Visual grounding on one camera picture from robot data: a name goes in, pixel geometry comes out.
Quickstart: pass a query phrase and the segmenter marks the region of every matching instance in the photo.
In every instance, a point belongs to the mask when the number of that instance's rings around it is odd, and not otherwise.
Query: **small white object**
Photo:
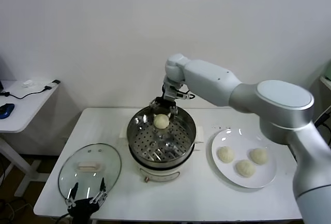
[[[264,165],[268,162],[268,153],[264,148],[256,148],[249,153],[250,158],[258,165]]]
[[[236,163],[237,172],[244,177],[251,177],[254,175],[255,166],[247,159],[241,160]]]
[[[32,81],[30,79],[25,81],[24,83],[22,83],[22,87],[25,87],[25,88],[28,88],[28,87],[31,87],[31,86],[34,86],[34,85],[35,85],[34,81]]]
[[[156,128],[165,129],[169,126],[169,117],[165,114],[155,115],[153,123]]]
[[[243,177],[235,166],[240,160],[249,159],[249,153],[253,149],[264,148],[262,144],[265,142],[243,128],[231,127],[218,133],[212,141],[212,158],[218,170],[232,182],[246,188],[263,188],[274,180],[277,171],[276,160],[270,149],[266,149],[269,162],[256,165],[252,177]],[[235,159],[232,162],[224,163],[219,159],[218,150],[222,146],[229,146],[234,151]]]
[[[229,146],[223,146],[218,150],[218,157],[224,163],[230,163],[234,160],[234,151]]]
[[[77,171],[81,172],[98,172],[101,170],[101,164],[92,161],[80,162],[77,167]]]

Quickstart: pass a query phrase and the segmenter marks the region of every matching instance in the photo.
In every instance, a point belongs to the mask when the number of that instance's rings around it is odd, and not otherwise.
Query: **stainless steel pot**
[[[136,113],[127,129],[129,147],[134,159],[154,170],[168,170],[181,165],[192,154],[197,133],[194,120],[183,109],[170,117],[166,129],[157,129],[155,114],[168,114],[169,109],[146,107]]]

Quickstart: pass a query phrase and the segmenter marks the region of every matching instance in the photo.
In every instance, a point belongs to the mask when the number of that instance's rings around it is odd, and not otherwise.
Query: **white desk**
[[[49,84],[51,81],[37,81],[32,87],[22,87],[23,81],[1,81],[4,86],[4,91],[10,92],[11,94],[22,97],[32,92],[41,91],[44,86]],[[38,113],[39,109],[47,101],[47,99],[53,94],[57,86],[36,95],[27,96],[24,99],[16,99],[12,96],[0,96],[0,106],[6,103],[14,103],[15,108],[6,119],[0,120],[0,133],[1,132],[21,132],[30,123],[33,117]],[[35,160],[32,165],[29,165],[9,144],[0,138],[0,153],[2,153],[11,164],[6,169],[5,175],[8,175],[13,166],[18,167],[24,172],[25,177],[15,192],[16,197],[23,196],[26,188],[31,181],[46,182],[49,174],[37,173],[36,169],[40,164],[40,160]]]
[[[34,207],[36,215],[56,217],[67,212],[58,191],[58,174],[65,160],[92,143],[113,145],[121,155],[122,171],[101,209],[99,220],[145,221],[264,221],[301,218],[292,193],[296,162],[286,146],[266,141],[277,161],[275,180],[262,189],[236,186],[215,169],[210,160],[211,137],[219,127],[258,130],[258,118],[231,109],[187,109],[204,130],[204,143],[187,161],[186,171],[171,182],[144,183],[119,138],[123,126],[138,109],[86,109],[78,120]]]

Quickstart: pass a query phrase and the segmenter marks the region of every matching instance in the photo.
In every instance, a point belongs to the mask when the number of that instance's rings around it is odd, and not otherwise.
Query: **glass lid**
[[[77,190],[74,200],[93,198],[101,187],[106,187],[106,192],[113,188],[121,167],[121,157],[114,147],[107,144],[88,145],[64,163],[58,176],[58,188],[65,199],[69,198],[73,187]]]

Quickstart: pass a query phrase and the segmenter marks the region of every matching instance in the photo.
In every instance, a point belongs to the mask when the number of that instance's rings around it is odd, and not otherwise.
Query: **white plate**
[[[232,182],[246,188],[262,188],[271,183],[276,176],[276,161],[270,148],[263,146],[259,140],[260,137],[238,128],[221,131],[212,142],[212,157],[217,168]],[[231,163],[224,163],[218,158],[217,151],[222,146],[229,146],[234,151],[235,158]],[[255,148],[266,148],[268,163],[258,165],[251,160],[249,152]],[[248,159],[255,166],[256,172],[252,177],[243,177],[236,171],[236,163],[243,159]]]

